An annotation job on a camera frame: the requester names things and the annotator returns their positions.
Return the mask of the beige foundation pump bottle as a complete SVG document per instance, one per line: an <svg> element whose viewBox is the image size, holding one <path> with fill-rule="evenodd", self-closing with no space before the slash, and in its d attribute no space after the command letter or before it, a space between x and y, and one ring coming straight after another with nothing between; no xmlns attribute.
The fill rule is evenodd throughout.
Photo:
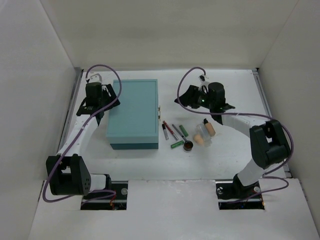
<svg viewBox="0 0 320 240"><path fill-rule="evenodd" d="M214 137L216 135L216 131L215 131L213 125L206 118L203 119L203 124L204 124L208 134L211 137Z"/></svg>

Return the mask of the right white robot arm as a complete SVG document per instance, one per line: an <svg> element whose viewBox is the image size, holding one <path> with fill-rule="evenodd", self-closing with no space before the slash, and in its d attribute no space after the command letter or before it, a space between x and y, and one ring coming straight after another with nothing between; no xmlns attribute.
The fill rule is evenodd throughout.
<svg viewBox="0 0 320 240"><path fill-rule="evenodd" d="M223 190L224 199L245 197L270 166L286 160L292 153L278 120L263 114L235 112L235 107L226 102L224 86L219 82L190 85L185 93L177 95L175 103L192 113L205 108L217 123L249 138L251 160Z"/></svg>

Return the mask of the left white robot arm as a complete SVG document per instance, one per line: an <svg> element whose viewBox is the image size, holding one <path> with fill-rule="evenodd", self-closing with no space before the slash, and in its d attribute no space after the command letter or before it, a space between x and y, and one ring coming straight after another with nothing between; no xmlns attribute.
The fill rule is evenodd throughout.
<svg viewBox="0 0 320 240"><path fill-rule="evenodd" d="M86 84L85 98L76 112L76 121L69 137L58 153L46 160L47 183L53 195L86 196L95 192L103 200L112 195L109 175L90 173L83 159L83 151L105 111L119 105L111 84Z"/></svg>

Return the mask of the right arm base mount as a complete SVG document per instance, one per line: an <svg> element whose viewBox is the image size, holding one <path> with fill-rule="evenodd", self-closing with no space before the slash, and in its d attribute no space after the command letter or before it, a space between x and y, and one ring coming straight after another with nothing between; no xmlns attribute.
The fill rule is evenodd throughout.
<svg viewBox="0 0 320 240"><path fill-rule="evenodd" d="M219 210L264 210L264 202L261 195L255 195L261 191L258 182L246 186L240 191L233 188L233 181L216 181L216 195Z"/></svg>

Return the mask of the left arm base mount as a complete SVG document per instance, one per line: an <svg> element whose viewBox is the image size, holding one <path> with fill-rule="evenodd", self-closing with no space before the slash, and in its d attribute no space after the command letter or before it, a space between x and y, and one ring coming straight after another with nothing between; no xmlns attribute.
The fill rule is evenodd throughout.
<svg viewBox="0 0 320 240"><path fill-rule="evenodd" d="M93 192L84 196L80 209L83 211L124 211L127 209L128 181L113 181L111 192Z"/></svg>

